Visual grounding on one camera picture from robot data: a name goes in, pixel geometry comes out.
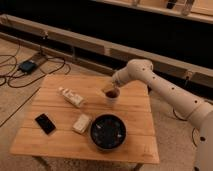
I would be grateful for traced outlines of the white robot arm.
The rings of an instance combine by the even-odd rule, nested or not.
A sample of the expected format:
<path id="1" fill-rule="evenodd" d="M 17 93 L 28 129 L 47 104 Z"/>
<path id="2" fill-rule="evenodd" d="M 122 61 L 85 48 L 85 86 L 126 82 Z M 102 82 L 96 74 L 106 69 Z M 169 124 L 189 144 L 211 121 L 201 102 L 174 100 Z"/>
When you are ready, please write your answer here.
<path id="1" fill-rule="evenodd" d="M 102 91 L 105 94 L 115 92 L 135 80 L 156 91 L 199 131 L 192 171 L 213 171 L 213 105 L 156 75 L 152 62 L 146 59 L 130 60 L 124 68 L 112 75 Z"/>

